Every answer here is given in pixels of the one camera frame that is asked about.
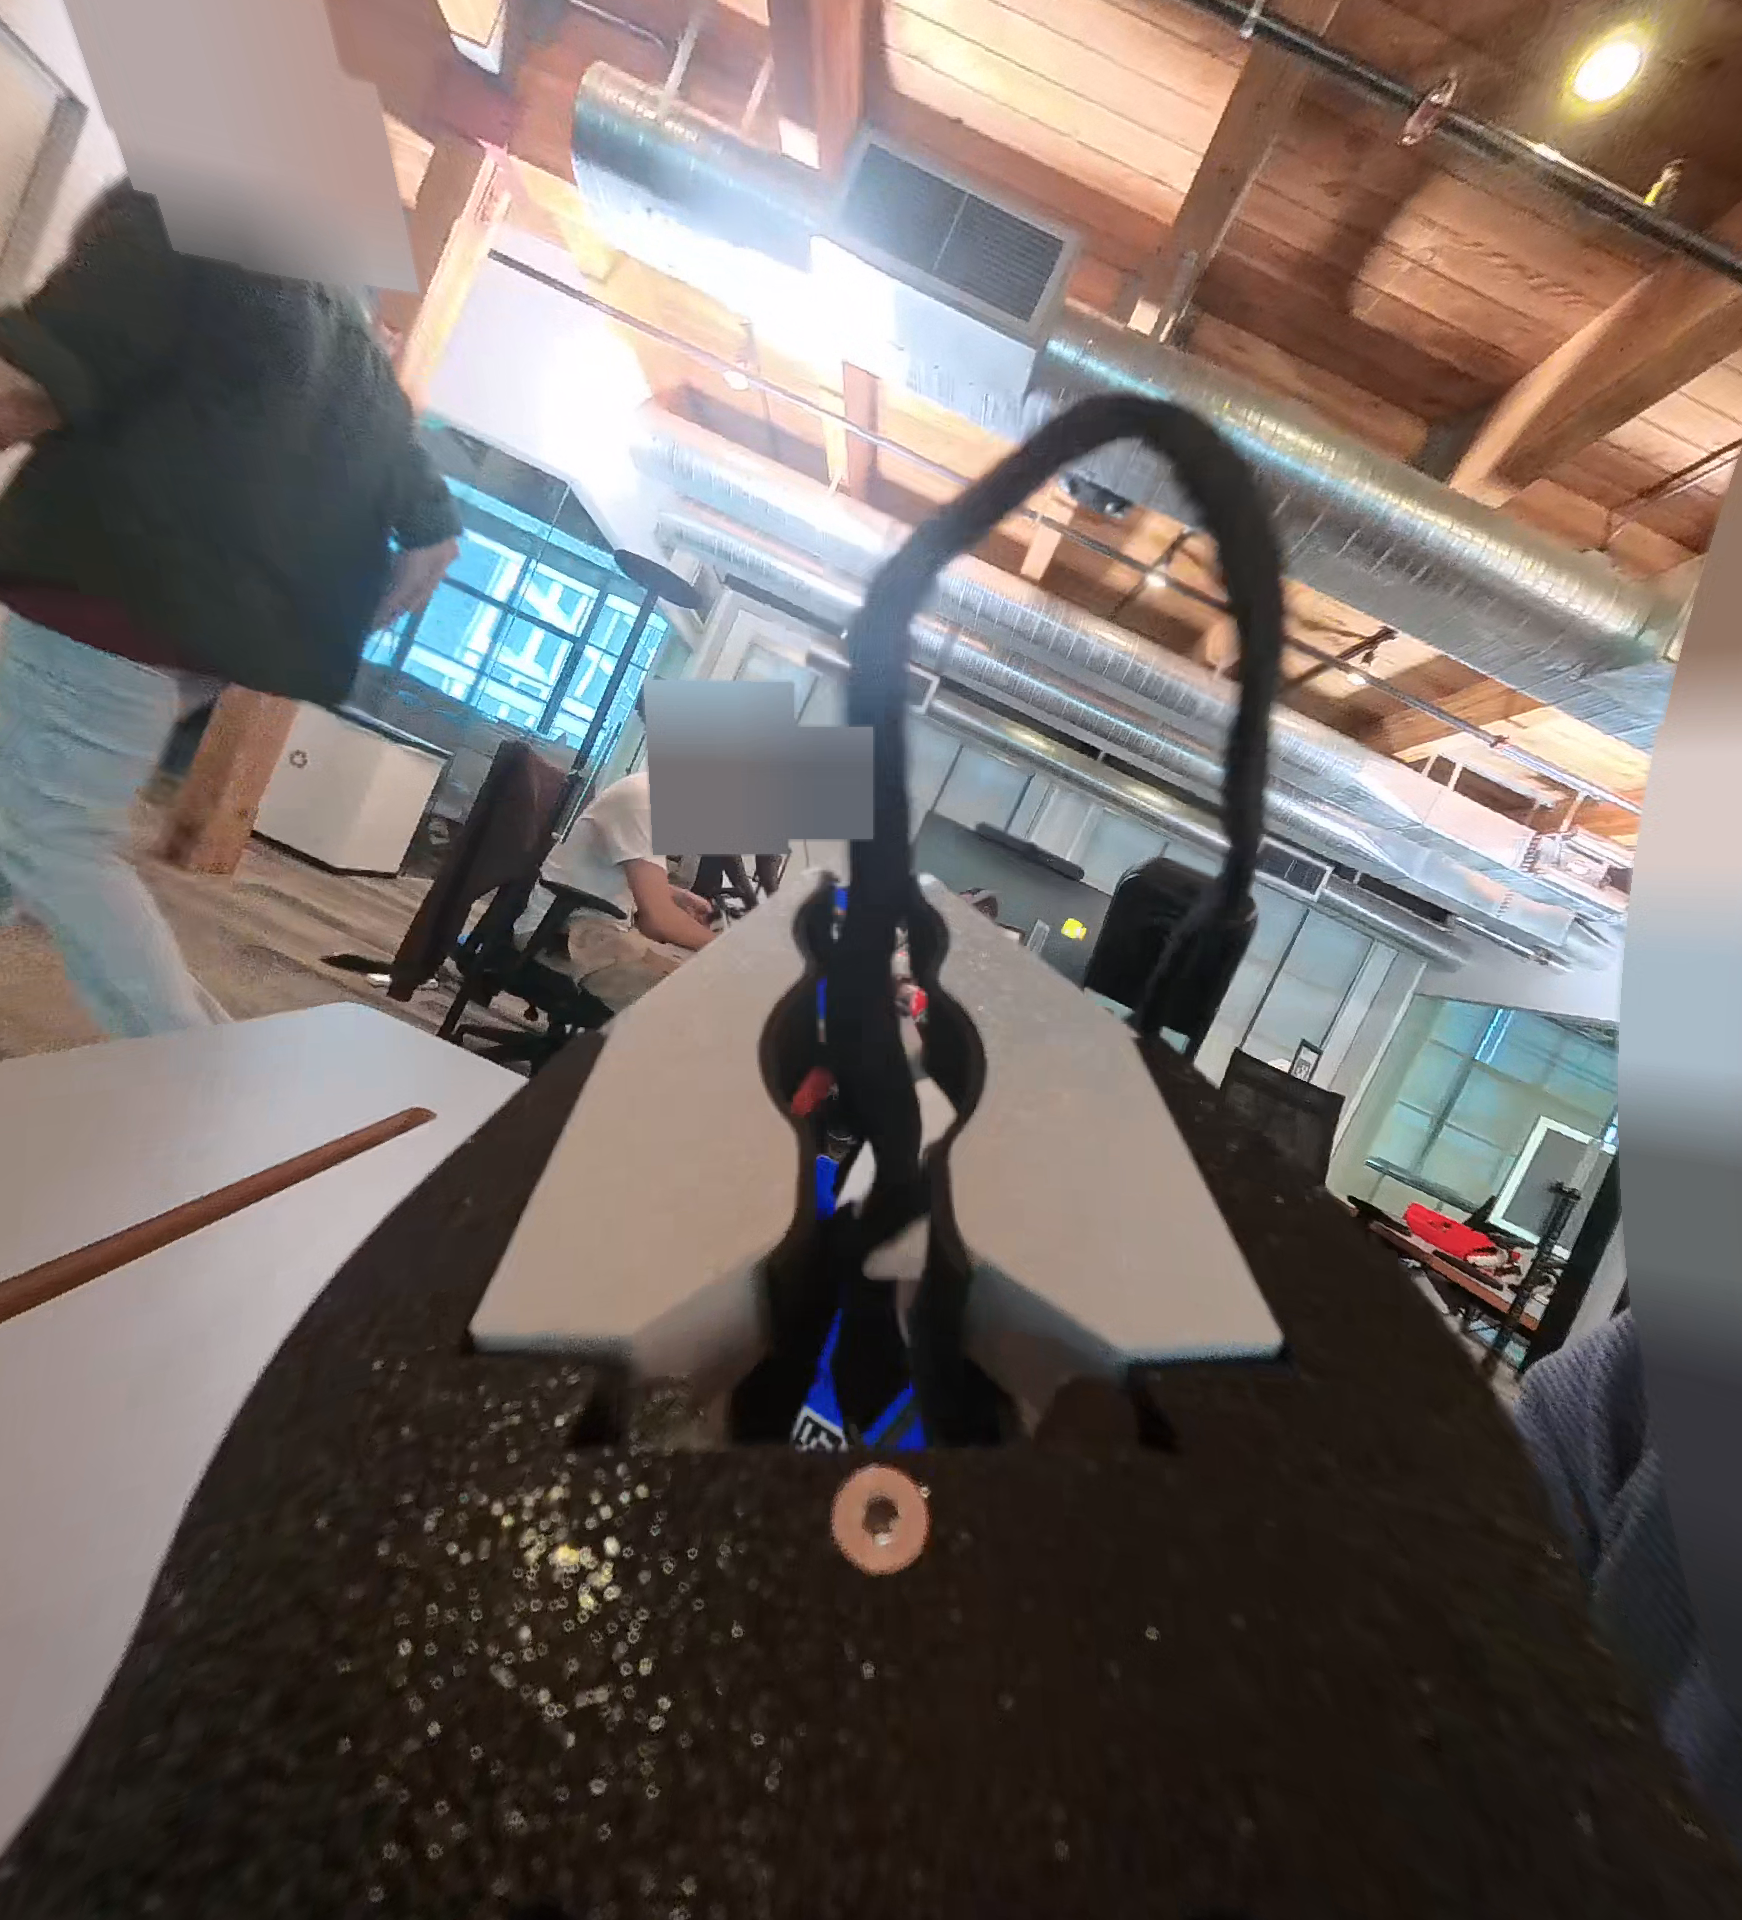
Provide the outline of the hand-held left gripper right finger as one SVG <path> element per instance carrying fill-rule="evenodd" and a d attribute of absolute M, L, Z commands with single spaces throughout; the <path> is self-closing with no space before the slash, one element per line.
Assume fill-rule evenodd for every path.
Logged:
<path fill-rule="evenodd" d="M 908 940 L 925 1222 L 895 1281 L 933 1442 L 1032 1431 L 1078 1380 L 1256 1365 L 1287 1339 L 1140 1044 L 935 877 Z"/>

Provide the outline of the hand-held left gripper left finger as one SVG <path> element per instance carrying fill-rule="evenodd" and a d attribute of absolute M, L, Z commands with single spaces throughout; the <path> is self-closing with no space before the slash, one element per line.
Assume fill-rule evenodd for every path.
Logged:
<path fill-rule="evenodd" d="M 615 1018 L 467 1328 L 486 1361 L 675 1386 L 735 1442 L 786 1442 L 835 1315 L 801 915 L 779 892 Z"/>

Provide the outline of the red bin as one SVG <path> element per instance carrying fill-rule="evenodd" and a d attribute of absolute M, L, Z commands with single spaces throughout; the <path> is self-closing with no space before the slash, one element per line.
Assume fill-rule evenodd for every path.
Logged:
<path fill-rule="evenodd" d="M 1469 1220 L 1451 1218 L 1420 1203 L 1405 1207 L 1402 1229 L 1451 1262 L 1477 1269 L 1514 1264 L 1514 1256 Z"/>

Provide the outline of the office chair with dark jacket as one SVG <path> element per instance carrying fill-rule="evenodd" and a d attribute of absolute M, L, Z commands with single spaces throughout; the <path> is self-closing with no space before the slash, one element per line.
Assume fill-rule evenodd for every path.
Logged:
<path fill-rule="evenodd" d="M 568 782 L 530 746 L 500 744 L 388 974 L 388 1000 L 412 1001 L 452 972 L 455 991 L 435 1035 L 524 1074 L 613 1018 L 570 975 L 568 929 L 574 915 L 592 911 L 621 925 L 619 908 L 555 883 L 534 928 L 519 933 Z"/>

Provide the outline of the white cabinet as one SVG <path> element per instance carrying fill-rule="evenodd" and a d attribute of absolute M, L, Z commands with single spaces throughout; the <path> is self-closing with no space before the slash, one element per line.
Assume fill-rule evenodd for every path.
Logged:
<path fill-rule="evenodd" d="M 252 835 L 335 875 L 400 877 L 450 764 L 370 717 L 300 702 Z"/>

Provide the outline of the person's blue-grey sweater torso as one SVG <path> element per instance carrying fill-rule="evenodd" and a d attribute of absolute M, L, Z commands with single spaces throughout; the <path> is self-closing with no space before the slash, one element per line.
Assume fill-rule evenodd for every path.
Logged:
<path fill-rule="evenodd" d="M 1644 1354 L 1617 1310 L 1524 1374 L 1512 1421 L 1554 1503 L 1596 1630 L 1742 1855 L 1742 1709 L 1719 1692 L 1674 1540 Z"/>

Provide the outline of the round ceiling light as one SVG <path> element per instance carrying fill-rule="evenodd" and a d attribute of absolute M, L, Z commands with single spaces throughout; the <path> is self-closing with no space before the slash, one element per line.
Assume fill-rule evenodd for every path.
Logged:
<path fill-rule="evenodd" d="M 1637 22 L 1615 26 L 1574 60 L 1566 96 L 1574 110 L 1606 108 L 1621 99 L 1651 59 L 1651 34 Z"/>

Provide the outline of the wooden post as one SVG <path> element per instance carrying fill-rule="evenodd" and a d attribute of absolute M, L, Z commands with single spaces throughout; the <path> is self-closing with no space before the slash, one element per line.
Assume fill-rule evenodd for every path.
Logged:
<path fill-rule="evenodd" d="M 173 869 L 231 877 L 299 717 L 299 702 L 226 686 L 168 813 L 158 857 Z"/>

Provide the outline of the silver air duct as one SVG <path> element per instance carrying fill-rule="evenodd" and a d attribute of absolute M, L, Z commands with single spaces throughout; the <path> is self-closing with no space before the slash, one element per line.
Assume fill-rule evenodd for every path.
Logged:
<path fill-rule="evenodd" d="M 916 294 L 829 235 L 851 157 L 826 177 L 601 60 L 570 151 L 601 238 L 757 332 L 808 324 L 819 358 L 1009 441 L 1097 394 L 1187 408 L 1253 470 L 1299 583 L 1600 732 L 1656 736 L 1684 620 L 1662 589 L 1076 301 L 1024 341 Z"/>

